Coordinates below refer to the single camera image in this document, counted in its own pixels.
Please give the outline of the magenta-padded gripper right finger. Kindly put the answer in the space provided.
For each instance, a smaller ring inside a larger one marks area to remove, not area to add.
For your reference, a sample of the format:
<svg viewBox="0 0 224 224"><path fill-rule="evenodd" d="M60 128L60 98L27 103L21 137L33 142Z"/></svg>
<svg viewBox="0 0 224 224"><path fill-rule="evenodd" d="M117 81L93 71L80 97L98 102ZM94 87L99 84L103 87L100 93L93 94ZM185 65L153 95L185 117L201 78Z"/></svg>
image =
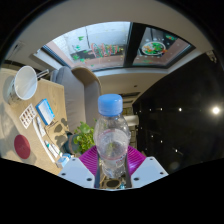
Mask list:
<svg viewBox="0 0 224 224"><path fill-rule="evenodd" d="M126 157L126 187L140 188L159 180L168 173L155 157L146 157L129 146Z"/></svg>

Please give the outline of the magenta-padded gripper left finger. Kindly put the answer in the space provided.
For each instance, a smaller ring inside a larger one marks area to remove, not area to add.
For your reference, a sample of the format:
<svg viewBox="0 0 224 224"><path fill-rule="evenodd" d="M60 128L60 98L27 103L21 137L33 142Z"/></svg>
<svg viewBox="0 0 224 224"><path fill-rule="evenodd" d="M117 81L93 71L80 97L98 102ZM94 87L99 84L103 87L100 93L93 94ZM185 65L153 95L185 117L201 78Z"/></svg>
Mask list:
<svg viewBox="0 0 224 224"><path fill-rule="evenodd" d="M84 188L100 187L100 167L97 148L91 147L79 158L71 158L59 177Z"/></svg>

